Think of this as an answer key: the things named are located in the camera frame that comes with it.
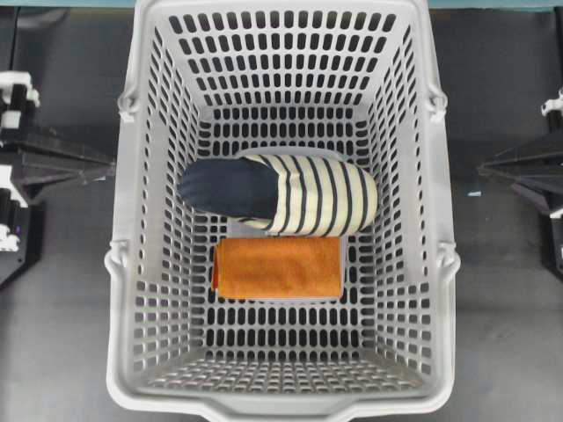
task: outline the towel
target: towel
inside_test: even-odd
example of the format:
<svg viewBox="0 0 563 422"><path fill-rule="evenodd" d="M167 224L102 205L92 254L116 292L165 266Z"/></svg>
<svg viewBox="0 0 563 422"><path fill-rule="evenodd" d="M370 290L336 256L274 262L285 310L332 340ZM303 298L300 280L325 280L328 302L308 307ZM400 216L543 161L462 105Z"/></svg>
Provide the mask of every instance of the towel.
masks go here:
<svg viewBox="0 0 563 422"><path fill-rule="evenodd" d="M224 239L215 251L212 288L227 299L338 298L340 240Z"/></svg>

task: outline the gray plastic basket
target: gray plastic basket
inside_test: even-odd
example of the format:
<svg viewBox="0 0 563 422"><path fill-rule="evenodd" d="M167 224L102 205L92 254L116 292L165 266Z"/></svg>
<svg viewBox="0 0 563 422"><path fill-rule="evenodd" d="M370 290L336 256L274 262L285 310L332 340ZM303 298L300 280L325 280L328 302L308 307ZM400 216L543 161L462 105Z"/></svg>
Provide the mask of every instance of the gray plastic basket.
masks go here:
<svg viewBox="0 0 563 422"><path fill-rule="evenodd" d="M214 420L432 411L454 374L450 179L420 0L142 0L120 98L107 386ZM224 301L223 217L185 207L186 164L258 147L336 151L378 183L337 302Z"/></svg>

